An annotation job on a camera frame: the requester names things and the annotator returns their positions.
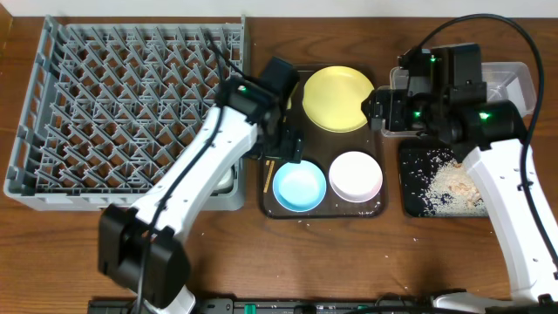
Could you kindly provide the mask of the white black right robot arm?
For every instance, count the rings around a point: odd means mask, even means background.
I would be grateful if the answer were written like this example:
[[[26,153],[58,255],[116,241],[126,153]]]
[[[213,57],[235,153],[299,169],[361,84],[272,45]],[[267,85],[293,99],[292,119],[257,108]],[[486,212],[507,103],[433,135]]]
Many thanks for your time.
[[[487,101],[477,44],[414,48],[400,56],[404,89],[378,88],[361,110],[373,129],[423,132],[448,145],[487,207],[505,258],[508,301],[449,292],[428,313],[555,313],[557,223],[541,189],[520,111]]]

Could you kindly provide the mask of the white paper cup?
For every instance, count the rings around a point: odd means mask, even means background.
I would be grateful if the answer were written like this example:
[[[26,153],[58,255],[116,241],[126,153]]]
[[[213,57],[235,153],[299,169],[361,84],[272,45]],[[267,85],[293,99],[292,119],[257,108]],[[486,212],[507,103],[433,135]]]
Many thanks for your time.
[[[235,192],[236,166],[232,166],[217,182],[212,196],[231,195]]]

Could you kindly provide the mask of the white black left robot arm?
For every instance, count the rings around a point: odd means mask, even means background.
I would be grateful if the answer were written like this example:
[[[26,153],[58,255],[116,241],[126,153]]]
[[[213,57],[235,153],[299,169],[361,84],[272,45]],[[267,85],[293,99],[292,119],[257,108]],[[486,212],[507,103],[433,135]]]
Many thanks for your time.
[[[194,140],[163,178],[129,208],[99,219],[99,271],[132,290],[130,313],[189,313],[191,266],[184,242],[219,181],[243,156],[300,162],[303,136],[285,121],[300,75],[272,58],[259,77],[222,81]]]

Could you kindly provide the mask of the pink bowl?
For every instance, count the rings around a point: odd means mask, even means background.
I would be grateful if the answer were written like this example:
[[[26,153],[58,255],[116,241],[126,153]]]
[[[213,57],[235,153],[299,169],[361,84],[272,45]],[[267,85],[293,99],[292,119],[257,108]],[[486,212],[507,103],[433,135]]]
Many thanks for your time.
[[[349,151],[332,161],[329,183],[341,199],[354,203],[366,202],[380,192],[383,172],[372,156]]]

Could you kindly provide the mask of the light blue bowl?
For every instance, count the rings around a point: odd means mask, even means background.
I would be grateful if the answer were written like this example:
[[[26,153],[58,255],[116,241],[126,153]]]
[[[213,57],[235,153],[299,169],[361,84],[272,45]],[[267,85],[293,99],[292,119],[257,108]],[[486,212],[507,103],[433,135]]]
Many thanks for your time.
[[[327,191],[327,181],[316,164],[302,160],[278,168],[273,177],[272,191],[283,208],[294,213],[304,213],[322,202]]]

